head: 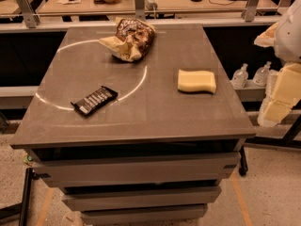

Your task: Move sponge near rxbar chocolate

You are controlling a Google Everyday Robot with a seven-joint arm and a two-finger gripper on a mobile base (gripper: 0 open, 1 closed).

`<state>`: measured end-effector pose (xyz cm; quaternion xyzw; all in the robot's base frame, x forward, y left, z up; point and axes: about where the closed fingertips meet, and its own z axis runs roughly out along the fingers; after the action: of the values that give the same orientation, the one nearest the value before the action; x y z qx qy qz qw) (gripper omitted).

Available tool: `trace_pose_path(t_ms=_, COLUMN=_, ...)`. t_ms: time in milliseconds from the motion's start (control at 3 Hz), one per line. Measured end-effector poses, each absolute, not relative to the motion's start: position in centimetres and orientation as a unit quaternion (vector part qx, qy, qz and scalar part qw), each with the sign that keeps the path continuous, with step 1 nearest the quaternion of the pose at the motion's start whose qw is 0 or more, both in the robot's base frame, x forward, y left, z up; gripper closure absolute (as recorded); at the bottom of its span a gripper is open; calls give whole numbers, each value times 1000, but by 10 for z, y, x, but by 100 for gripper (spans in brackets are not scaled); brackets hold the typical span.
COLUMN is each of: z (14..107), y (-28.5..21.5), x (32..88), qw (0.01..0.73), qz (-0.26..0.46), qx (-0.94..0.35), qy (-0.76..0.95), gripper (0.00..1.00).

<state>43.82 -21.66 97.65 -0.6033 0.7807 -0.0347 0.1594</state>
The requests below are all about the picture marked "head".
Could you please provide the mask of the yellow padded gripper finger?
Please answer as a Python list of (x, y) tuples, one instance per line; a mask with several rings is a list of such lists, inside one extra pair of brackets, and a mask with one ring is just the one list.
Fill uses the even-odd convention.
[(278, 73), (270, 73), (257, 122), (273, 127), (301, 100), (301, 64), (287, 62)]
[(275, 44), (277, 26), (278, 23), (274, 23), (269, 26), (254, 40), (254, 44), (260, 47), (273, 47)]

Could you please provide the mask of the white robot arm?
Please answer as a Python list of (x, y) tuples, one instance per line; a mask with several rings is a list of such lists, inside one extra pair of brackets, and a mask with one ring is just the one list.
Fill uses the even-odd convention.
[(283, 63), (278, 74), (268, 77), (258, 124), (273, 127), (301, 100), (301, 0), (295, 0), (279, 21), (262, 32), (254, 44), (273, 47)]

